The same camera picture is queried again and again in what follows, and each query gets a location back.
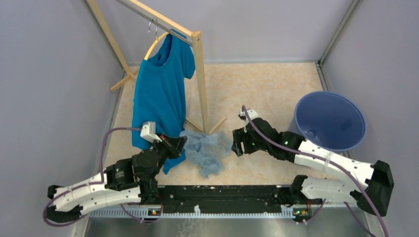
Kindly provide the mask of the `light blue trash bag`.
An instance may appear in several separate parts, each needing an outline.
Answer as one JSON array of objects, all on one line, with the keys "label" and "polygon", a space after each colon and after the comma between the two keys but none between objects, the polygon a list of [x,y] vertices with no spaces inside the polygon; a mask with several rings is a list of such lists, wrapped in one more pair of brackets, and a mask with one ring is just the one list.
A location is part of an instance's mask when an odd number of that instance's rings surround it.
[{"label": "light blue trash bag", "polygon": [[183,147],[186,160],[200,168],[202,177],[209,178],[224,170],[221,159],[230,155],[232,147],[232,140],[224,131],[206,134],[184,130],[180,136],[187,138]]}]

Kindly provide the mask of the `blue plastic trash bin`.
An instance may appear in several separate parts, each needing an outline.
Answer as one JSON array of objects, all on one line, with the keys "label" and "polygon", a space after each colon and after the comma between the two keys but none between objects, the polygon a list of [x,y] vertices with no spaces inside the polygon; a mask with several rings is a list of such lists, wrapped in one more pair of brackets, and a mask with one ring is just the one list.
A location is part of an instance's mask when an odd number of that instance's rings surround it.
[{"label": "blue plastic trash bin", "polygon": [[316,91],[298,101],[288,130],[322,148],[343,153],[363,142],[367,122],[361,110],[346,97]]}]

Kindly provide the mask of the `wooden clothes rack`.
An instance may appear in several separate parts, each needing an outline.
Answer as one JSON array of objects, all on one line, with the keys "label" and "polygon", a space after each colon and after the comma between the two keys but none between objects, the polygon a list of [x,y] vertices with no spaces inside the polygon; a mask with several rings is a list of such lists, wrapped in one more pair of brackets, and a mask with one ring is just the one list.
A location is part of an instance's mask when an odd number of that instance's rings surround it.
[{"label": "wooden clothes rack", "polygon": [[[132,10],[142,18],[149,21],[152,25],[154,24],[157,28],[161,28],[165,32],[169,32],[172,36],[177,37],[184,43],[188,44],[193,48],[195,66],[196,66],[196,77],[198,84],[198,93],[200,100],[201,108],[201,117],[203,127],[199,128],[193,122],[187,120],[187,123],[190,124],[193,128],[198,131],[202,131],[207,134],[212,134],[218,129],[226,120],[226,117],[223,117],[218,121],[214,126],[210,125],[209,121],[209,112],[208,112],[208,102],[207,102],[207,90],[206,90],[206,77],[205,77],[205,67],[204,67],[204,52],[202,44],[202,32],[201,31],[191,31],[175,21],[169,19],[163,14],[157,12],[156,10],[148,7],[147,5],[141,3],[138,0],[120,0],[120,4],[126,8]],[[114,34],[112,33],[97,1],[95,0],[86,0],[85,3],[91,11],[96,23],[100,27],[100,30],[103,32],[106,41],[109,43],[111,49],[116,55],[119,63],[121,64],[125,77],[122,78],[119,82],[110,87],[112,92],[117,91],[120,87],[124,86],[128,81],[135,79],[135,73],[138,73],[139,70],[132,71],[128,65],[119,45],[116,41]]]}]

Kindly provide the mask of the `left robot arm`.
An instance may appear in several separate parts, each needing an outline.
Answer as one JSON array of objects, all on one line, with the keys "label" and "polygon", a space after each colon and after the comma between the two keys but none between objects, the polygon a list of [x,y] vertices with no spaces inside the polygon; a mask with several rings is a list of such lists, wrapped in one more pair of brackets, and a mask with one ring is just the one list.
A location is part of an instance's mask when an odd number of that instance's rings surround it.
[{"label": "left robot arm", "polygon": [[155,177],[168,159],[180,157],[186,141],[185,136],[158,134],[150,149],[119,160],[84,181],[66,187],[49,186],[51,203],[43,211],[44,219],[53,226],[66,226],[104,207],[160,203]]}]

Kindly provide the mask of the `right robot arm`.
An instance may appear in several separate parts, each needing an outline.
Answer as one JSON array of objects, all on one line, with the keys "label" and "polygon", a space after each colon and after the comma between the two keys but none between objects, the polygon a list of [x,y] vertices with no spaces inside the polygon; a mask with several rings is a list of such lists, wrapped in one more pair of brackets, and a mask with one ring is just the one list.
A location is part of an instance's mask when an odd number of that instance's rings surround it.
[{"label": "right robot arm", "polygon": [[239,118],[245,126],[233,130],[232,151],[237,156],[257,151],[267,152],[278,160],[311,167],[333,176],[332,180],[298,175],[290,188],[295,203],[307,199],[330,199],[356,204],[374,215],[373,203],[380,216],[386,216],[394,188],[390,165],[382,160],[374,164],[346,158],[317,146],[291,131],[278,132],[266,120],[255,117],[251,122]]}]

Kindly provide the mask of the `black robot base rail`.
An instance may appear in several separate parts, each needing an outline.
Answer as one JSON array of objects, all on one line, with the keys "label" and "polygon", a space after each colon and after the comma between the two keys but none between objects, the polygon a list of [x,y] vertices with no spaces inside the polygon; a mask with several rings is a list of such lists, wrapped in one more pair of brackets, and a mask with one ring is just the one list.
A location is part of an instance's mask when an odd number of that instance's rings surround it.
[{"label": "black robot base rail", "polygon": [[140,205],[157,205],[164,214],[193,213],[196,207],[203,214],[280,213],[293,205],[322,203],[320,198],[293,195],[282,185],[166,185],[142,191],[139,198]]}]

